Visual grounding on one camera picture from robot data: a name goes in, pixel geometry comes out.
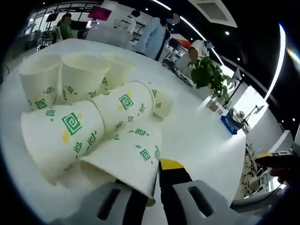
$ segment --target air vent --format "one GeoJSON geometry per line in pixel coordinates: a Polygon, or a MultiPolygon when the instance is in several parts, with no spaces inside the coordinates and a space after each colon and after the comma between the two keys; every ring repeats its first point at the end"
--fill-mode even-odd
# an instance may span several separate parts
{"type": "Polygon", "coordinates": [[[237,27],[232,15],[221,0],[189,0],[211,23],[237,27]]]}

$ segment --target white tabletop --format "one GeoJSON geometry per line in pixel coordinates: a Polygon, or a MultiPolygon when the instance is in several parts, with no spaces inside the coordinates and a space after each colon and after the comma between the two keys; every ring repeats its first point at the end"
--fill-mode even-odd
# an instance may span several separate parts
{"type": "MultiPolygon", "coordinates": [[[[47,53],[113,53],[136,65],[128,80],[157,83],[173,89],[177,100],[165,120],[150,118],[161,128],[161,157],[181,162],[194,180],[203,180],[232,202],[244,163],[246,136],[231,135],[219,115],[205,107],[197,92],[156,61],[128,50],[101,43],[70,39],[51,45],[27,60],[47,53]]],[[[23,143],[20,116],[29,111],[17,67],[5,79],[0,99],[0,141],[16,187],[29,206],[44,220],[63,218],[79,208],[87,189],[48,184],[30,159],[23,143]]],[[[157,183],[156,205],[147,208],[145,224],[167,224],[157,183]]]]}

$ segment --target black ceiling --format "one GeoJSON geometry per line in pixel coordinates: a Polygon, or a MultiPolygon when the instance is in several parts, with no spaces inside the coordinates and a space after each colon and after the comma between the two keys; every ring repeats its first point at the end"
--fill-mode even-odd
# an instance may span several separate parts
{"type": "MultiPolygon", "coordinates": [[[[253,75],[266,89],[272,82],[279,56],[280,34],[279,22],[283,25],[287,42],[299,49],[300,26],[299,7],[297,1],[232,1],[222,0],[235,22],[237,28],[210,23],[188,0],[159,0],[169,6],[174,13],[185,17],[204,37],[210,40],[218,54],[234,61],[253,75]]],[[[46,1],[52,5],[62,0],[46,1]]],[[[119,0],[120,4],[136,8],[151,16],[160,16],[166,9],[151,0],[119,0]]],[[[174,29],[185,38],[194,40],[200,37],[184,22],[174,26],[174,29]]],[[[256,83],[245,77],[263,97],[266,95],[256,83]]],[[[292,60],[285,52],[281,73],[271,95],[277,104],[268,99],[270,109],[285,129],[291,130],[293,136],[297,132],[300,121],[298,105],[300,76],[294,69],[292,60]]]]}

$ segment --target stack of paper cups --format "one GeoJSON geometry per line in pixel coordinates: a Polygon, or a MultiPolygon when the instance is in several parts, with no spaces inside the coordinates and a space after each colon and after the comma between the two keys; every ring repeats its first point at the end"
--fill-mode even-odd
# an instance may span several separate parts
{"type": "Polygon", "coordinates": [[[154,109],[153,95],[141,82],[126,83],[93,98],[92,102],[102,115],[108,136],[133,121],[151,116],[154,109]]]}
{"type": "Polygon", "coordinates": [[[82,171],[93,183],[103,172],[112,175],[147,196],[148,206],[151,206],[155,203],[153,195],[161,142],[160,130],[153,125],[132,124],[90,155],[82,157],[82,171]]]}
{"type": "Polygon", "coordinates": [[[155,99],[154,113],[162,118],[166,118],[172,110],[175,93],[165,87],[160,87],[152,83],[147,84],[155,99]]]}
{"type": "Polygon", "coordinates": [[[101,115],[90,101],[23,113],[21,127],[30,156],[52,185],[104,134],[101,115]]]}
{"type": "Polygon", "coordinates": [[[55,104],[60,65],[59,55],[43,55],[35,61],[24,62],[20,79],[32,110],[55,104]]]}
{"type": "Polygon", "coordinates": [[[62,96],[66,103],[95,97],[109,68],[108,61],[93,55],[78,54],[62,58],[62,96]]]}
{"type": "Polygon", "coordinates": [[[135,66],[130,61],[117,55],[103,54],[101,56],[111,64],[111,68],[105,74],[99,89],[99,93],[106,93],[108,90],[113,90],[124,84],[126,76],[135,66]]]}

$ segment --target person in green shirt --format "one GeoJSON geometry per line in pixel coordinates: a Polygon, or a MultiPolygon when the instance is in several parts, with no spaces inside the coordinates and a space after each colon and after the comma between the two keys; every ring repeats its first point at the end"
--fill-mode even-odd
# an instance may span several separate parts
{"type": "Polygon", "coordinates": [[[61,19],[61,23],[60,23],[60,34],[61,34],[61,37],[63,40],[68,39],[68,38],[76,38],[76,36],[74,36],[72,34],[72,31],[70,28],[71,22],[72,22],[72,20],[71,20],[70,14],[68,14],[68,13],[64,14],[61,19]]]}

